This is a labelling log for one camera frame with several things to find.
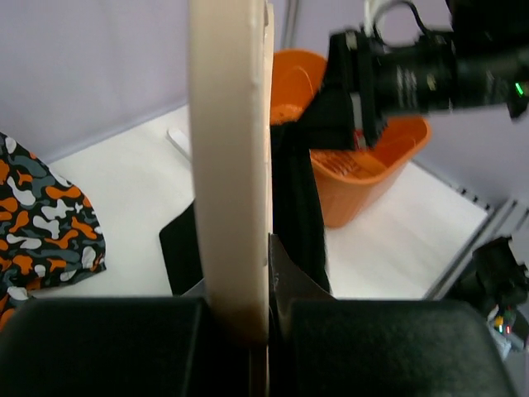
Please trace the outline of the wooden hanger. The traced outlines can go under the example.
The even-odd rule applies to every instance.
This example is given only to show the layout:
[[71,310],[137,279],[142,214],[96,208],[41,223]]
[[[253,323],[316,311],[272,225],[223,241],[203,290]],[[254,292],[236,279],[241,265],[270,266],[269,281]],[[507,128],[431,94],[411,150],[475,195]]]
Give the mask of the wooden hanger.
[[189,122],[195,218],[207,301],[248,349],[234,380],[268,393],[272,230],[269,117],[274,9],[266,1],[189,4]]

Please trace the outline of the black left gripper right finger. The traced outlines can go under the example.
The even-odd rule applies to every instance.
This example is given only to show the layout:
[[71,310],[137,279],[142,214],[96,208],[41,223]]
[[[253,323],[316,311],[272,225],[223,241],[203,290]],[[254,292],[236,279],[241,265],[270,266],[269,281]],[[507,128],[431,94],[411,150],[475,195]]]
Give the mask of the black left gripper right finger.
[[457,301],[335,299],[269,237],[273,396],[514,396],[484,320]]

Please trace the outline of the black shorts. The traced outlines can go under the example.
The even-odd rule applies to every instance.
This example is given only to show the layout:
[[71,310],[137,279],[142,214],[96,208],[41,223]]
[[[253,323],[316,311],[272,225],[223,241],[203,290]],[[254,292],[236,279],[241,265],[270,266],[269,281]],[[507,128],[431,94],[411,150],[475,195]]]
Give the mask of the black shorts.
[[[323,88],[296,122],[271,127],[273,232],[288,257],[324,291],[331,290],[326,272],[322,207],[310,150],[318,143],[344,149],[340,133],[352,114],[341,88]],[[189,204],[159,234],[171,292],[182,295],[202,278],[195,223]]]

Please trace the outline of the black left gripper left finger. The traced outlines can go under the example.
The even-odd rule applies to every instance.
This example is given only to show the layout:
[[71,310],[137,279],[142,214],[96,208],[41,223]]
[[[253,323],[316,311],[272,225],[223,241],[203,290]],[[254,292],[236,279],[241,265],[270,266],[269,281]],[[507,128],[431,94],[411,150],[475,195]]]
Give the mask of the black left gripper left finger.
[[1,332],[3,396],[208,396],[200,299],[38,299]]

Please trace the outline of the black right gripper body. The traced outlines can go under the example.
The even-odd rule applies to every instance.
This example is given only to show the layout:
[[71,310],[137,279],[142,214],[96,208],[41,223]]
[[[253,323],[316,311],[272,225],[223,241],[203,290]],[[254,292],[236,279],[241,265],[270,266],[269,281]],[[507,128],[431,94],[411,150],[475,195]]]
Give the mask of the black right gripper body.
[[328,83],[345,93],[351,149],[371,149],[391,117],[447,110],[455,91],[455,56],[447,36],[427,33],[414,45],[386,46],[346,29],[329,37]]

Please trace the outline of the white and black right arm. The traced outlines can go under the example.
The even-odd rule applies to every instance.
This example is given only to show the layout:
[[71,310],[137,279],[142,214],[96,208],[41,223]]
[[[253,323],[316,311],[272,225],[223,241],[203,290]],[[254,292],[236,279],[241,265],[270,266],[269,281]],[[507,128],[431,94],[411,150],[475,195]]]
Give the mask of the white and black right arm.
[[[361,151],[376,145],[391,117],[504,105],[512,120],[528,108],[528,3],[448,1],[450,29],[427,26],[411,1],[386,1],[358,30],[334,35],[329,66],[336,120],[313,143]],[[385,39],[379,23],[406,7],[419,36]]]

